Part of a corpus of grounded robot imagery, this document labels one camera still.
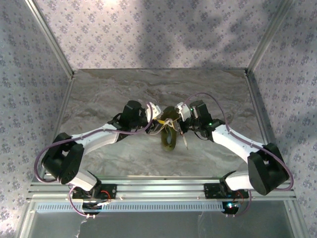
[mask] wall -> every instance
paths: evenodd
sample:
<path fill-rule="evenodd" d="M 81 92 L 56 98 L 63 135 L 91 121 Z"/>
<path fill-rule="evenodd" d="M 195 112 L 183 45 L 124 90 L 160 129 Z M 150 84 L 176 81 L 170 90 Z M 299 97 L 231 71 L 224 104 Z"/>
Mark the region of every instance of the wall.
<path fill-rule="evenodd" d="M 13 235 L 67 77 L 23 0 L 0 1 L 0 237 Z"/>
<path fill-rule="evenodd" d="M 245 68 L 279 0 L 37 0 L 73 69 Z"/>
<path fill-rule="evenodd" d="M 255 70 L 295 192 L 317 237 L 317 2 L 296 1 Z"/>

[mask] green tape roll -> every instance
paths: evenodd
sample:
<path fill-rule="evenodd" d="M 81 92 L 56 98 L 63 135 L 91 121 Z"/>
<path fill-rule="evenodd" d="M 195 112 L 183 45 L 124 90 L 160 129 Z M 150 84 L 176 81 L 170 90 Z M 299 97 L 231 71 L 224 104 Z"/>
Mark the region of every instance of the green tape roll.
<path fill-rule="evenodd" d="M 163 111 L 163 115 L 160 120 L 172 119 L 176 120 L 179 118 L 175 107 L 169 106 Z M 173 127 L 166 126 L 166 129 L 161 131 L 161 144 L 165 151 L 172 151 L 176 146 L 177 132 Z"/>

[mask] red wire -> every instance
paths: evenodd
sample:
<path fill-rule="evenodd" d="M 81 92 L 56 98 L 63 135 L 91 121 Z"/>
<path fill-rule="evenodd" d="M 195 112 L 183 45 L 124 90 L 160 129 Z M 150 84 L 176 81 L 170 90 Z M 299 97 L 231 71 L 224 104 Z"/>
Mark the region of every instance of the red wire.
<path fill-rule="evenodd" d="M 108 191 L 102 190 L 101 192 L 106 193 L 106 194 L 108 195 L 107 201 L 110 200 L 110 202 L 111 202 L 111 196 L 110 196 L 110 194 L 108 193 Z"/>
<path fill-rule="evenodd" d="M 244 201 L 244 197 L 243 197 L 242 193 L 240 193 L 239 191 L 236 192 L 236 197 L 232 200 L 232 202 L 234 202 L 237 199 L 237 194 L 239 194 L 242 198 L 242 202 L 241 202 L 241 205 L 242 205 L 243 201 Z"/>
<path fill-rule="evenodd" d="M 244 197 L 243 197 L 242 193 L 240 193 L 239 191 L 237 191 L 237 193 L 242 197 L 242 202 L 241 202 L 241 205 L 242 205 L 243 201 L 244 201 Z"/>

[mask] enclosure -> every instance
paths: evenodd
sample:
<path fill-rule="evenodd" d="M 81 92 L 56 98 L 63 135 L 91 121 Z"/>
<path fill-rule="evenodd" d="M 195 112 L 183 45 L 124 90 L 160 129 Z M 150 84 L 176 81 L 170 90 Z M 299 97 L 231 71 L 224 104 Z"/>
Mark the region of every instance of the enclosure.
<path fill-rule="evenodd" d="M 317 237 L 316 6 L 309 0 L 2 1 L 1 235 L 86 237 L 107 222 L 114 237 L 126 231 L 139 237 Z M 277 144 L 293 190 L 253 192 L 250 211 L 229 218 L 230 225 L 208 209 L 120 211 L 83 223 L 65 202 L 68 186 L 34 179 L 35 157 L 58 133 L 98 128 L 129 100 L 164 109 L 197 92 L 212 93 L 237 132 Z M 213 100 L 196 99 L 222 119 Z M 166 152 L 159 135 L 129 136 L 89 153 L 81 167 L 118 184 L 113 204 L 119 197 L 133 204 L 211 204 L 203 184 L 246 164 L 193 133 L 185 138 L 188 149 L 178 136 L 175 150 Z M 133 228 L 141 223 L 150 228 Z"/>

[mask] glass panel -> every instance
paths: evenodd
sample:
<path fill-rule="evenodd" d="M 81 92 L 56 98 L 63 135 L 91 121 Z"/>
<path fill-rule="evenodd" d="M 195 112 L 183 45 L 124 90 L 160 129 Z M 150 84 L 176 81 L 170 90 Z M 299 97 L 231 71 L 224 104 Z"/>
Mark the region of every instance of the glass panel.
<path fill-rule="evenodd" d="M 61 132 L 78 134 L 107 123 L 122 112 L 129 100 L 157 103 L 162 109 L 176 106 L 197 92 L 210 92 L 222 104 L 230 126 L 255 141 L 262 141 L 244 72 L 222 70 L 83 70 L 76 75 Z M 203 99 L 213 119 L 223 119 L 208 96 Z M 86 155 L 82 168 L 97 176 L 213 176 L 222 177 L 246 164 L 221 145 L 185 134 L 176 148 L 165 152 L 160 134 L 128 136 Z"/>
<path fill-rule="evenodd" d="M 131 212 L 84 221 L 75 212 L 36 213 L 29 237 L 294 237 L 283 201 L 255 201 L 246 214 L 236 218 L 220 212 Z"/>

